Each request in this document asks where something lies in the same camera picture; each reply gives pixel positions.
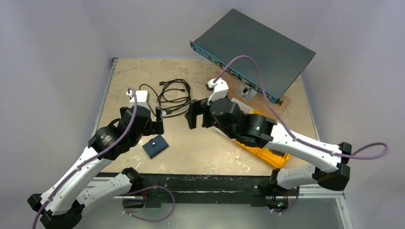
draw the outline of cable clip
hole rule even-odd
[[[132,90],[127,90],[127,96],[129,99],[132,99],[132,97],[134,97],[134,92]]]

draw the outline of black cable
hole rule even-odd
[[[168,87],[169,87],[172,83],[181,83],[181,84],[184,85],[184,88],[185,88],[185,89],[179,89],[179,88],[170,88],[170,89],[168,89]],[[165,81],[160,82],[160,83],[159,83],[159,86],[163,86],[162,91],[161,91],[160,94],[158,94],[158,93],[155,91],[155,89],[153,89],[150,85],[148,85],[148,84],[146,84],[146,83],[141,84],[141,85],[139,86],[139,90],[141,90],[141,87],[142,87],[142,86],[147,86],[147,87],[149,87],[149,88],[155,93],[155,95],[157,96],[156,101],[158,102],[158,104],[159,104],[160,107],[162,107],[162,104],[164,104],[164,103],[177,104],[177,105],[173,105],[173,106],[169,106],[169,107],[162,107],[162,110],[165,112],[166,115],[172,113],[173,111],[177,111],[177,110],[179,110],[179,109],[181,109],[181,108],[183,108],[183,107],[185,107],[185,106],[188,106],[187,110],[185,110],[185,111],[183,111],[183,112],[181,112],[181,113],[174,114],[174,115],[171,115],[171,116],[165,116],[165,114],[164,114],[164,115],[163,115],[163,118],[176,117],[176,116],[179,116],[179,115],[182,115],[182,114],[186,113],[186,112],[190,109],[190,105],[191,105],[191,103],[190,103],[190,102],[191,102],[191,94],[190,94],[191,88],[190,88],[190,85],[189,85],[184,79],[174,79],[174,80],[170,80],[170,81],[167,81],[167,82],[165,82]],[[177,98],[177,99],[171,99],[171,100],[170,100],[170,99],[167,99],[167,98],[164,96],[164,94],[165,94],[166,92],[168,92],[168,91],[187,92],[187,96],[180,97],[180,98]],[[152,107],[149,105],[149,103],[148,103],[148,106],[149,106],[149,109],[150,109],[150,111],[152,112],[152,114],[154,114],[154,115],[156,116],[155,112],[153,111],[153,109],[152,109]]]

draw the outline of black metal base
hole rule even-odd
[[[117,173],[99,173],[96,177],[115,177]],[[278,187],[277,193],[269,188],[270,176],[221,176],[186,174],[140,174],[143,187],[153,185],[168,188],[176,203],[184,204],[249,204],[252,207],[274,208],[276,196],[286,196],[287,190]],[[297,189],[288,190],[290,196],[298,194]],[[170,195],[164,190],[146,192],[147,201],[130,201],[127,207],[160,208],[162,203],[171,203]]]

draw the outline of yellow plastic tray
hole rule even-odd
[[[259,114],[259,115],[263,115],[261,112],[257,111],[257,110],[253,110],[252,114]],[[287,163],[287,161],[290,159],[291,155],[290,154],[284,154],[284,156],[280,156],[277,154],[273,154],[271,152],[271,150],[269,149],[262,149],[259,147],[248,147],[243,145],[242,143],[234,140],[238,145],[242,146],[243,148],[247,149],[248,151],[250,151],[251,153],[253,153],[254,155],[258,156],[259,158],[265,160],[266,162],[268,162],[269,164],[271,164],[272,166],[276,167],[276,168],[282,168],[284,167],[284,165]]]

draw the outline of white wall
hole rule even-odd
[[[27,229],[26,199],[91,135],[111,60],[80,0],[0,1],[0,53],[0,227]]]
[[[358,229],[405,225],[404,9],[403,0],[335,0],[309,45],[317,54],[303,79],[321,139],[391,149],[349,162],[345,193]]]
[[[194,41],[235,8],[307,46],[332,0],[83,0],[114,57],[200,57]]]

